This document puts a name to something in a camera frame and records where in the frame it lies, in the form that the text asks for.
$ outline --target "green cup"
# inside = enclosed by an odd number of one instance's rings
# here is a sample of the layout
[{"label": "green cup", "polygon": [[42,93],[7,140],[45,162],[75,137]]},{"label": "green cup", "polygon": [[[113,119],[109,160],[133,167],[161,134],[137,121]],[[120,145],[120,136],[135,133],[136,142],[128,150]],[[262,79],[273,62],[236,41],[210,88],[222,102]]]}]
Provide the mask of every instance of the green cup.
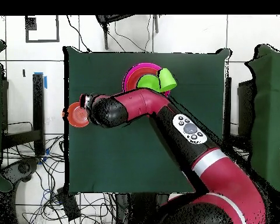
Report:
[{"label": "green cup", "polygon": [[161,69],[158,72],[158,78],[160,81],[160,92],[166,92],[174,89],[177,86],[170,71],[166,68]]},{"label": "green cup", "polygon": [[152,89],[160,93],[160,82],[159,79],[154,75],[144,75],[139,79],[137,88]]}]

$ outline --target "red bowl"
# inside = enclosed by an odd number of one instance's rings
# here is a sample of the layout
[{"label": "red bowl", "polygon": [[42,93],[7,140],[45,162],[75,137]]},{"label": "red bowl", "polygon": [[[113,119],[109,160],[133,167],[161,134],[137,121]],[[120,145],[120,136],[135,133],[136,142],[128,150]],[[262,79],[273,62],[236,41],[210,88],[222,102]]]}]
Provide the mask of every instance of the red bowl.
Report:
[{"label": "red bowl", "polygon": [[68,107],[68,121],[74,127],[85,127],[89,124],[87,111],[80,107],[80,102],[74,102]]}]

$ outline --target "blue tape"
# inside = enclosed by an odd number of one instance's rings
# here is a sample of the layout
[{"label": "blue tape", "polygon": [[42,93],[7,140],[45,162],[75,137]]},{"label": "blue tape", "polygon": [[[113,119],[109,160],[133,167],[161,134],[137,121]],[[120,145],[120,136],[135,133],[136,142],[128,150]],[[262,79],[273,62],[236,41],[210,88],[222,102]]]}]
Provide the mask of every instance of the blue tape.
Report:
[{"label": "blue tape", "polygon": [[43,161],[45,162],[48,158],[46,156],[43,157]]},{"label": "blue tape", "polygon": [[47,86],[47,76],[44,77],[44,88],[47,89],[48,86]]}]

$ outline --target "black cable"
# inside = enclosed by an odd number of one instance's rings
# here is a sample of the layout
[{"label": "black cable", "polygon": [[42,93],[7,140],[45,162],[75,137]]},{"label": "black cable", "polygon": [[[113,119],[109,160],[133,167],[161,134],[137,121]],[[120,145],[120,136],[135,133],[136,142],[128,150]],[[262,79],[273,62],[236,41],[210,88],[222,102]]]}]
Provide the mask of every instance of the black cable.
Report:
[{"label": "black cable", "polygon": [[152,16],[152,52],[154,52],[153,51],[153,30],[154,30],[154,28],[155,28],[155,18],[154,18],[154,16]]},{"label": "black cable", "polygon": [[111,36],[111,38],[113,40],[116,41],[116,43],[120,46],[120,48],[125,52],[125,50],[123,49],[123,47],[120,45],[120,43],[117,42],[117,40],[110,34],[110,32],[108,30],[106,30],[107,34],[109,34]]},{"label": "black cable", "polygon": [[123,37],[123,38],[126,38],[126,39],[128,39],[130,42],[132,42],[135,46],[137,46],[130,38],[128,38],[128,37],[125,37],[125,36],[123,36],[123,35],[121,35],[121,34],[118,34],[117,32],[116,32],[116,22],[115,22],[115,25],[114,25],[114,30],[115,30],[115,33],[118,35],[118,36],[121,36],[121,37]]},{"label": "black cable", "polygon": [[150,37],[148,26],[149,26],[149,22],[151,22],[151,17],[152,17],[152,15],[149,15],[149,20],[148,20],[148,24],[147,24],[148,41],[149,41],[149,37]]},{"label": "black cable", "polygon": [[80,32],[79,32],[79,30],[78,29],[76,29],[75,27],[73,27],[72,25],[71,25],[71,21],[69,20],[69,17],[68,17],[68,15],[67,15],[67,17],[66,17],[67,19],[68,19],[68,23],[69,23],[69,25],[73,28],[73,29],[75,29],[76,31],[77,31],[77,33],[79,34],[79,36],[80,36],[80,39],[81,39],[81,42],[82,42],[82,44],[85,46],[85,48],[87,49],[87,52],[89,52],[89,53],[92,53],[92,51],[84,44],[84,42],[83,42],[83,40],[82,40],[82,36],[81,36],[81,34],[80,34]]},{"label": "black cable", "polygon": [[11,123],[11,124],[8,124],[8,125],[13,125],[13,124],[30,124],[31,125],[31,130],[33,130],[33,126],[32,126],[31,122],[17,122],[17,123]]},{"label": "black cable", "polygon": [[35,171],[35,173],[40,178],[40,186],[41,186],[41,188],[45,191],[46,189],[44,189],[44,187],[43,187],[43,181],[41,180],[41,177],[40,177],[39,173],[37,171]]}]

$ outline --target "tangled wires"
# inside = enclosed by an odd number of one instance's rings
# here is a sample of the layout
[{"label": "tangled wires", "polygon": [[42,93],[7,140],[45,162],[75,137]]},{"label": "tangled wires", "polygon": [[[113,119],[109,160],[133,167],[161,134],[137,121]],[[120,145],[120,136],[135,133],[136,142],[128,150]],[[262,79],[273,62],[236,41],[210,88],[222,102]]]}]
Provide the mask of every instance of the tangled wires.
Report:
[{"label": "tangled wires", "polygon": [[[114,195],[108,193],[103,194],[102,198],[93,202],[89,202],[85,194],[75,194],[74,197],[76,201],[81,201],[80,198],[83,195],[88,205],[80,207],[80,218],[73,219],[69,222],[68,216],[66,216],[64,212],[64,206],[62,202],[58,201],[58,194],[56,192],[56,189],[58,188],[56,188],[56,179],[54,177],[56,173],[65,173],[64,169],[62,170],[60,167],[60,164],[65,162],[64,136],[60,135],[47,139],[45,140],[45,145],[45,155],[40,157],[40,163],[38,165],[43,167],[47,175],[47,184],[44,182],[44,176],[41,176],[39,169],[37,169],[35,174],[40,180],[40,187],[43,190],[43,194],[36,210],[22,213],[23,219],[26,221],[26,223],[46,224],[47,222],[52,222],[53,224],[56,224],[56,221],[58,221],[59,224],[66,224],[67,222],[68,224],[70,224],[70,222],[73,222],[73,224],[116,224],[116,207],[114,206]],[[58,147],[61,152],[55,151],[55,148]],[[12,147],[8,149],[8,151],[4,151],[3,156],[3,158],[8,159],[25,159],[34,157],[33,144],[27,143]],[[89,214],[85,212],[87,207],[93,207],[95,211],[94,205],[99,200],[103,200],[103,203],[100,204],[100,212],[98,214]],[[110,223],[106,221],[107,215],[111,215]]]}]

